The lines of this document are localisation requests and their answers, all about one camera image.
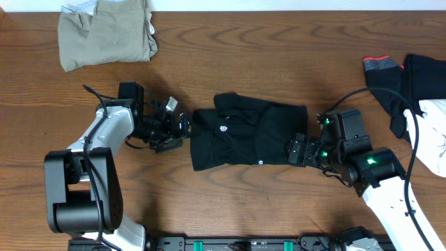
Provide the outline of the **black polo shirt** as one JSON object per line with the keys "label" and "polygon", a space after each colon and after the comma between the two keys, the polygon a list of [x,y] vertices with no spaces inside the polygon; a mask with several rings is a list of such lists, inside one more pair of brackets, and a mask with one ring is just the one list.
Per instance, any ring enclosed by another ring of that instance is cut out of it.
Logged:
{"label": "black polo shirt", "polygon": [[294,134],[308,132],[305,106],[260,100],[237,93],[214,96],[213,109],[192,114],[193,170],[220,165],[287,165]]}

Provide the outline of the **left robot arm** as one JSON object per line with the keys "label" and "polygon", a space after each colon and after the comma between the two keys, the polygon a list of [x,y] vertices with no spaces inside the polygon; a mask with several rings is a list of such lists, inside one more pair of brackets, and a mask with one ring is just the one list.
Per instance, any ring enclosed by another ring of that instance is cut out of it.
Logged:
{"label": "left robot arm", "polygon": [[99,100],[92,124],[44,159],[49,228],[71,237],[69,250],[157,250],[146,228],[124,213],[114,158],[132,138],[156,153],[179,148],[192,120],[176,113],[175,98],[146,102],[148,91],[135,82],[121,83],[115,98],[85,89]]}

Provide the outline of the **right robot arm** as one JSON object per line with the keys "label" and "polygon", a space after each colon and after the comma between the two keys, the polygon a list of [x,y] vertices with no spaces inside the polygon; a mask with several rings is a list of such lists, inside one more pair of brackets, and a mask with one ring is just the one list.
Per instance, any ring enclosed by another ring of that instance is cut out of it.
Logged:
{"label": "right robot arm", "polygon": [[444,250],[445,246],[417,203],[404,169],[386,147],[374,149],[357,109],[317,116],[321,135],[295,133],[289,162],[315,167],[363,198],[390,237],[395,250]]}

